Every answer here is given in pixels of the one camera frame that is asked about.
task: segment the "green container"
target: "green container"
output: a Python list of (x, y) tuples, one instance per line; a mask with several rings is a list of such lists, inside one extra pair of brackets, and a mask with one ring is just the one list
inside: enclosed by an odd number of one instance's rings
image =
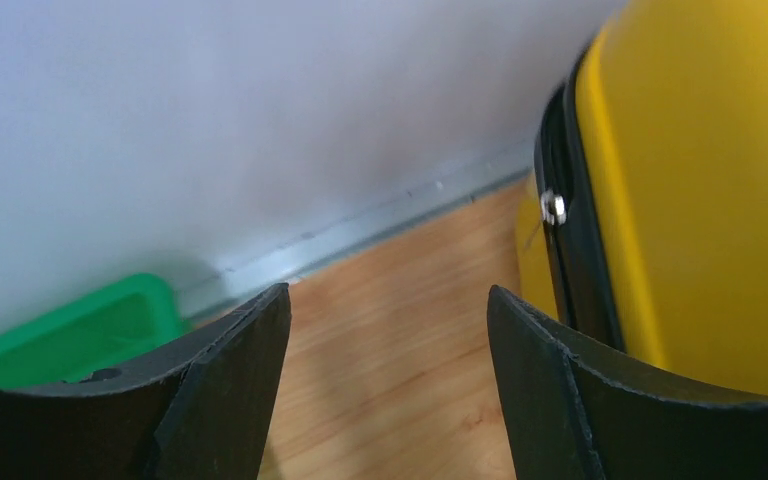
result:
[(78, 382), (187, 331), (169, 285), (133, 275), (0, 335), (0, 388)]

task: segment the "wooden floor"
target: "wooden floor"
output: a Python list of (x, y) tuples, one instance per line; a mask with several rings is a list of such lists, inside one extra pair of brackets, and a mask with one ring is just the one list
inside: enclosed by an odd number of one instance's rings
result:
[(513, 479), (487, 292), (518, 289), (505, 189), (291, 290), (261, 479)]

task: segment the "gray baseboard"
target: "gray baseboard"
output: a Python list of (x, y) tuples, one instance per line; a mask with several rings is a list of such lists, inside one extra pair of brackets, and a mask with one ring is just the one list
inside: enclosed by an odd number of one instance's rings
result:
[(178, 292), (181, 313), (194, 323), (215, 318), (276, 282), (295, 283), (349, 255), (523, 178), (532, 142), (468, 165), (400, 198), (307, 235), (239, 268)]

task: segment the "black object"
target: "black object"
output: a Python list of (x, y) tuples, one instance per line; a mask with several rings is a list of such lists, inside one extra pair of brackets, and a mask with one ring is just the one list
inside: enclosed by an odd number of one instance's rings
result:
[(576, 116), (575, 80), (583, 60), (584, 54), (543, 112), (534, 170), (540, 194), (551, 190), (567, 208), (563, 225), (544, 228), (560, 320), (624, 351)]
[(499, 287), (487, 326), (517, 478), (768, 480), (768, 397), (641, 363)]
[(82, 383), (0, 390), (0, 479), (254, 480), (290, 317), (276, 285)]

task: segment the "metal zipper pull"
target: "metal zipper pull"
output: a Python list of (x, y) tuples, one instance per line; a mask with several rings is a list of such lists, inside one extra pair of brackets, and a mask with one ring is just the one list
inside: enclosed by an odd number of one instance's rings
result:
[(549, 225), (560, 226), (567, 221), (567, 202), (561, 195), (546, 190), (540, 195), (540, 213)]

